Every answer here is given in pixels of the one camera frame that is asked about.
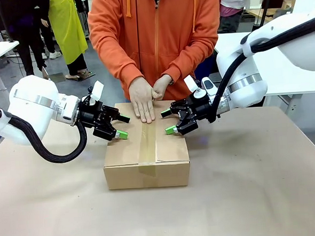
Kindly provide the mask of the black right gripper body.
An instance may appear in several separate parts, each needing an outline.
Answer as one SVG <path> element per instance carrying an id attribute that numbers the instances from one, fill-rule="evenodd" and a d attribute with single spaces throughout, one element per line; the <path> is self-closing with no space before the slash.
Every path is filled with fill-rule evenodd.
<path id="1" fill-rule="evenodd" d="M 175 125 L 179 134 L 185 135 L 198 128 L 198 121 L 207 119 L 209 123 L 214 122 L 214 114 L 209 95 L 206 93 L 202 98 L 195 98 L 194 94 L 187 98 L 171 103 L 170 110 L 179 116 Z"/>

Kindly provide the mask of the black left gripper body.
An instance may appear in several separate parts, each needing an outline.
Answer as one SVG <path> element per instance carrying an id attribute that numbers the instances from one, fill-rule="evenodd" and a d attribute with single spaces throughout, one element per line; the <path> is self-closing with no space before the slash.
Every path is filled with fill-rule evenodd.
<path id="1" fill-rule="evenodd" d="M 102 101 L 94 100 L 87 95 L 82 98 L 79 105 L 78 120 L 84 127 L 93 128 L 93 135 L 107 141 L 116 137 L 113 120 L 120 116 L 117 108 L 104 105 Z"/>

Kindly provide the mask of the person's right hand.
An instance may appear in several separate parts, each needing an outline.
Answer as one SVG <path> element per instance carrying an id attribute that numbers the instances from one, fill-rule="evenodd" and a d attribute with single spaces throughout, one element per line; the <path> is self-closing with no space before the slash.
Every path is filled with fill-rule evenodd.
<path id="1" fill-rule="evenodd" d="M 135 78 L 129 86 L 129 97 L 133 111 L 142 123 L 150 124 L 155 120 L 152 94 L 152 87 L 143 77 Z"/>

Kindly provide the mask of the person's left hand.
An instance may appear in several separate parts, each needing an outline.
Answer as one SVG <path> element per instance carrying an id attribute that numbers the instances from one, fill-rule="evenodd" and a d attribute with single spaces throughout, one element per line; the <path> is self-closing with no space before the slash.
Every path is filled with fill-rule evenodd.
<path id="1" fill-rule="evenodd" d="M 154 100 L 161 100 L 164 97 L 164 93 L 168 85 L 172 82 L 172 78 L 168 74 L 163 74 L 153 86 L 152 97 Z"/>

